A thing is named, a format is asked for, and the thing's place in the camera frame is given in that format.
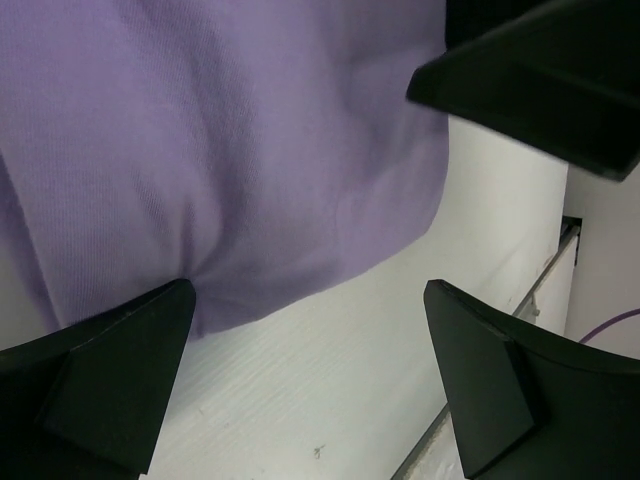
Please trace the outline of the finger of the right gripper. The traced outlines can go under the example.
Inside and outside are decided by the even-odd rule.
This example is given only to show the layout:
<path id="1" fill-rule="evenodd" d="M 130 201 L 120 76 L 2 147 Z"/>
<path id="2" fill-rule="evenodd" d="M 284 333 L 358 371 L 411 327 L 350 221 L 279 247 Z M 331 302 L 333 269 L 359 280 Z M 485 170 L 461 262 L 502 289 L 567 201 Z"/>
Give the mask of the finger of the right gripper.
<path id="1" fill-rule="evenodd" d="M 639 163 L 639 4 L 449 1 L 409 101 L 612 181 Z"/>

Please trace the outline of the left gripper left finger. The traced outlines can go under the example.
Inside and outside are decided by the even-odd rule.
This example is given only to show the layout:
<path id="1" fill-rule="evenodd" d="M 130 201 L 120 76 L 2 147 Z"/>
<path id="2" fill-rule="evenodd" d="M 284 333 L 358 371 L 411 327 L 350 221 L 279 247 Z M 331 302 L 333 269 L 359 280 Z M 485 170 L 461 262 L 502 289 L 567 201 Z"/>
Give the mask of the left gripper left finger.
<path id="1" fill-rule="evenodd" d="M 147 474 L 195 304 L 179 279 L 3 350 L 2 478 Z"/>

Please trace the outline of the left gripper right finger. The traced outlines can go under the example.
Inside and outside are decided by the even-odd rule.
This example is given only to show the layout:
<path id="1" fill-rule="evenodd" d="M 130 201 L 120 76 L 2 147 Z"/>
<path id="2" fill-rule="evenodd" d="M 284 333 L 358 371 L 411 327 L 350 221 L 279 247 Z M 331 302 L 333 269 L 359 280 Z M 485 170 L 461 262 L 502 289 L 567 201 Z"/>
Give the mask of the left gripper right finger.
<path id="1" fill-rule="evenodd" d="M 636 479 L 639 362 L 443 280 L 424 305 L 467 479 Z"/>

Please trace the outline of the purple t shirt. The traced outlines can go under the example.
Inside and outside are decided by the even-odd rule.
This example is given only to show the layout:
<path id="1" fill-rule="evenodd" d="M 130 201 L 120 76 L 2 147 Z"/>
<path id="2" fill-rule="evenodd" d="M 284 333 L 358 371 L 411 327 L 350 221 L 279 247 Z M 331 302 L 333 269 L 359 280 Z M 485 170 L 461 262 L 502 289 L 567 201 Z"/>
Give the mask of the purple t shirt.
<path id="1" fill-rule="evenodd" d="M 51 329 L 177 278 L 191 333 L 420 238 L 448 122 L 412 105 L 442 1 L 5 1 L 1 239 Z"/>

